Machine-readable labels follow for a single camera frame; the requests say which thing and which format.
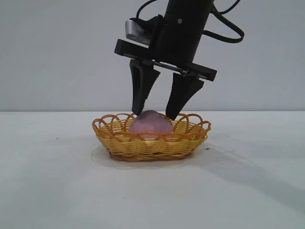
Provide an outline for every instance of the white tabletop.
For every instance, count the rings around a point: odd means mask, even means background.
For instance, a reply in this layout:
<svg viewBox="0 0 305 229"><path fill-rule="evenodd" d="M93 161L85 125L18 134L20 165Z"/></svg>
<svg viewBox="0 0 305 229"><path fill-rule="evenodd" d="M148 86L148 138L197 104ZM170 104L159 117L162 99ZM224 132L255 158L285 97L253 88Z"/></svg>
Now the white tabletop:
<svg viewBox="0 0 305 229"><path fill-rule="evenodd" d="M198 112L191 157L119 162L91 122L0 113L1 229L305 229L305 112Z"/></svg>

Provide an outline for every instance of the gray wall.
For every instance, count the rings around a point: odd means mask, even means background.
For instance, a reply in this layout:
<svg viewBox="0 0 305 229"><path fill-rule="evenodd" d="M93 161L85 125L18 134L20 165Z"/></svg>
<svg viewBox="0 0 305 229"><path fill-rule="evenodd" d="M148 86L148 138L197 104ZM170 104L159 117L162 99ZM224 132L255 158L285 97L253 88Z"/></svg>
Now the gray wall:
<svg viewBox="0 0 305 229"><path fill-rule="evenodd" d="M0 0L0 111L130 110L129 59L113 53L144 0ZM219 10L234 0L215 1ZM164 14L159 0L143 19ZM218 70L185 110L305 110L305 1L243 0L242 43L203 37L195 63ZM235 36L210 16L206 29ZM145 109L164 110L161 70Z"/></svg>

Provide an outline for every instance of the cable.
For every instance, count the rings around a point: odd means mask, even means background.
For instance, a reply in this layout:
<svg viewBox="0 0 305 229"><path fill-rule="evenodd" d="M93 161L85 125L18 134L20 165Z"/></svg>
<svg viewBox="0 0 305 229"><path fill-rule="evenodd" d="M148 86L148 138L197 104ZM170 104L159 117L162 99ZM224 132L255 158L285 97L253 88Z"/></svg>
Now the cable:
<svg viewBox="0 0 305 229"><path fill-rule="evenodd" d="M240 2L240 0L236 0L236 2L231 6L229 7L228 9L226 9L225 11L221 11L219 12L220 14L226 14L228 12L230 12L231 10L233 10L235 8L235 6L237 6L237 4Z"/></svg>
<svg viewBox="0 0 305 229"><path fill-rule="evenodd" d="M225 14L226 12L229 12L230 10L232 10L238 3L239 1L236 1L235 4L233 6L231 6L229 9L223 11L223 14ZM211 13L219 20L221 21L223 24L225 24L226 26L228 26L230 29L232 29L234 32L236 32L240 38L229 38L229 37L224 37L222 35L219 35L217 33L211 32L211 31L207 31L204 30L203 31L203 35L212 37L214 39L220 40L222 42L227 42L227 43L239 43L244 39L244 31L242 31L240 28L238 28L236 25L234 25L232 22L230 22L227 18L225 18L220 12L218 12L217 8L215 7L215 5L213 4L212 9L211 9Z"/></svg>
<svg viewBox="0 0 305 229"><path fill-rule="evenodd" d="M139 19L139 15L140 15L140 12L149 4L153 3L154 1L157 1L157 0L150 0L146 3L144 3L139 9L138 9L138 12L137 12L137 16L136 16L136 19L138 20Z"/></svg>
<svg viewBox="0 0 305 229"><path fill-rule="evenodd" d="M149 4L155 2L157 0L149 0L148 2L144 3L137 11L136 14L136 20L139 20L139 16L140 16L140 12ZM229 37L224 37L222 35L219 35L217 33L211 32L211 31L207 31L204 30L203 31L203 35L212 37L214 39L220 40L222 42L227 42L227 43L239 43L244 39L244 31L242 31L240 28L238 28L236 25L234 25L232 22L230 22L227 18L225 18L223 16L223 14L226 14L228 12L230 12L233 8L235 8L235 6L237 6L237 4L240 2L240 0L236 0L236 2L229 7L228 9L226 9L225 11L219 12L217 10L217 8L215 7L214 3L212 5L212 9L211 9L211 13L219 20L221 21L223 24L225 24L226 26L228 26L230 29L232 29L234 32L236 32L240 38L229 38Z"/></svg>

